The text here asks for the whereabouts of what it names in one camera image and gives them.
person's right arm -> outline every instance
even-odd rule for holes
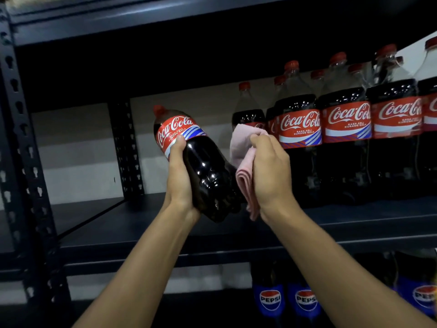
[[[288,154],[273,136],[252,136],[261,217],[287,249],[337,328],[436,327],[356,262],[299,207]]]

red bottle cap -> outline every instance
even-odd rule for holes
[[[346,53],[341,51],[340,53],[334,54],[329,60],[329,64],[340,63],[342,61],[347,61]]]
[[[156,104],[153,106],[153,113],[155,114],[155,117],[158,118],[162,114],[164,114],[167,110],[164,106],[161,106],[160,104]]]
[[[299,70],[299,62],[296,60],[288,61],[284,65],[285,71]]]
[[[430,49],[430,48],[435,47],[435,46],[437,46],[437,37],[428,39],[425,42],[425,49]]]
[[[323,69],[311,71],[311,79],[323,77],[324,75],[325,71]]]
[[[397,51],[398,48],[396,47],[395,44],[386,45],[376,52],[376,58],[383,57],[390,54],[396,54]]]
[[[362,70],[363,70],[363,65],[361,63],[349,65],[349,68],[347,68],[347,71],[349,71],[350,73],[354,73]]]
[[[249,90],[250,89],[250,83],[249,82],[241,82],[240,84],[238,84],[238,89],[240,91]]]
[[[274,78],[274,84],[275,85],[283,84],[285,83],[286,79],[287,77],[285,75],[277,76]]]

white wall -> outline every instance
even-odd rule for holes
[[[408,71],[417,71],[425,55],[425,40],[436,34],[399,51]],[[254,98],[265,108],[274,94],[272,78],[251,84]],[[167,179],[167,160],[153,138],[153,105],[162,104],[191,115],[229,157],[230,120],[238,96],[237,83],[230,83],[131,100],[147,193],[164,192]],[[52,204],[122,197],[106,104],[46,111],[32,117]],[[95,298],[112,275],[69,277],[73,299]],[[186,267],[173,270],[166,292],[249,288],[250,284],[247,263]],[[25,297],[19,282],[0,283],[0,304],[22,302]]]

shelf post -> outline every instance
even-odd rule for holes
[[[0,190],[27,298],[25,320],[67,327],[73,320],[71,298],[4,3],[0,70]]]
[[[108,102],[108,110],[123,196],[129,200],[144,194],[130,100],[112,99]]]

pink cloth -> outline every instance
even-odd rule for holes
[[[252,170],[256,148],[250,142],[251,135],[267,135],[267,131],[261,128],[254,128],[244,124],[238,124],[232,133],[230,158],[231,164],[237,168],[237,184],[243,196],[247,200],[247,210],[250,212],[250,219],[255,221],[259,215],[259,204],[255,196]]]

